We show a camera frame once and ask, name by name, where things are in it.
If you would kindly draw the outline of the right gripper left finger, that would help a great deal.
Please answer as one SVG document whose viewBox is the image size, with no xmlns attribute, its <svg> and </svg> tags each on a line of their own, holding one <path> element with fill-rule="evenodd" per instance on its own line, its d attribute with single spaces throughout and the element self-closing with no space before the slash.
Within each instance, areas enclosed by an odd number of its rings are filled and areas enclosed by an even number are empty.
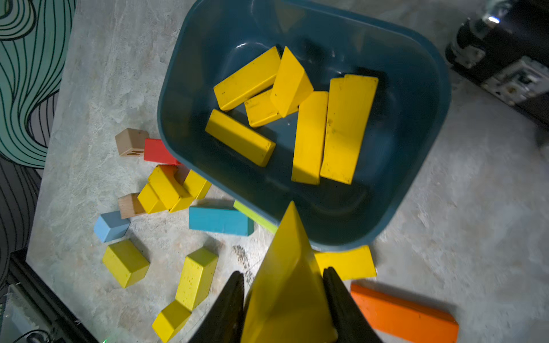
<svg viewBox="0 0 549 343">
<path fill-rule="evenodd" d="M 244 321 L 244 275 L 233 272 L 189 342 L 240 342 Z"/>
</svg>

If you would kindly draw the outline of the yellow triangle block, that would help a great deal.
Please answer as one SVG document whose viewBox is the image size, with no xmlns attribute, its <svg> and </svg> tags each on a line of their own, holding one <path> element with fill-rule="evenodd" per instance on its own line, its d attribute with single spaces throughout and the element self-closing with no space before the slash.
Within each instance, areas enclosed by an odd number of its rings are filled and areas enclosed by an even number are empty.
<svg viewBox="0 0 549 343">
<path fill-rule="evenodd" d="M 320 268 L 293 202 L 250 289 L 241 340 L 337 340 Z"/>
</svg>

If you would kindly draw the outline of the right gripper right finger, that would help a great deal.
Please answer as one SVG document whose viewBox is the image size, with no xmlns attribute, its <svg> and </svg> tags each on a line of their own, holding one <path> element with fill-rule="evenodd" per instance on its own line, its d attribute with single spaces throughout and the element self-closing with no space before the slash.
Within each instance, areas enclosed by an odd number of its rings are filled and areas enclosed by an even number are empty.
<svg viewBox="0 0 549 343">
<path fill-rule="evenodd" d="M 323 285 L 337 332 L 337 342 L 382 342 L 333 267 L 324 269 Z"/>
</svg>

